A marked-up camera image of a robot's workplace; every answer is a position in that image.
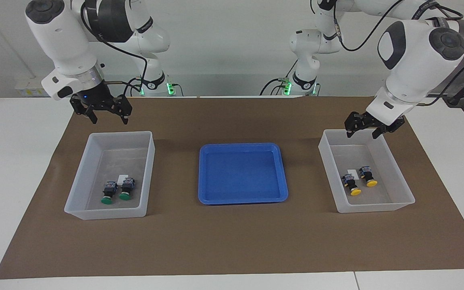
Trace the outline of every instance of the blue plastic tray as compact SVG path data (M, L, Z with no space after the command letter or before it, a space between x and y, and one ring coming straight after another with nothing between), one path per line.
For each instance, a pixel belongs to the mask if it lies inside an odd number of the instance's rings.
M274 143L201 147L198 198L209 205L286 200L280 148Z

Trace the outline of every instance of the brown mat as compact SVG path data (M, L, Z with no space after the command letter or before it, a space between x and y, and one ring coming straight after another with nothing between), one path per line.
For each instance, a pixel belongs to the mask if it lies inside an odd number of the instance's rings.
M74 116L0 265L0 279L464 268L464 220L409 125L386 139L416 198L387 213L337 213L317 145L369 98L133 99L130 124ZM83 221L63 208L88 135L153 132L145 218ZM289 198L204 206L207 143L269 141Z

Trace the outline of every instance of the blue object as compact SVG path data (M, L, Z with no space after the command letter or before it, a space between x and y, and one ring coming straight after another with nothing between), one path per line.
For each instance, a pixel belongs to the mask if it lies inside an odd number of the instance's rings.
M286 200L280 148L274 143L201 147L198 198L208 205Z

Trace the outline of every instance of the translucent plastic container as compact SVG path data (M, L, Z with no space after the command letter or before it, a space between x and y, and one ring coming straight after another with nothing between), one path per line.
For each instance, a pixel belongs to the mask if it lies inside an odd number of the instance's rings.
M145 216L154 155L149 131L90 134L64 211L85 220ZM103 204L104 184L121 174L135 179L131 199L121 200L118 189L112 204Z
M319 149L337 211L361 213L367 211L394 211L415 202L414 196L400 171L384 136L372 139L373 130L361 130L352 138L344 130L324 130ZM364 180L356 180L362 190L350 196L341 176L357 171L361 166L370 166L379 182L367 187Z

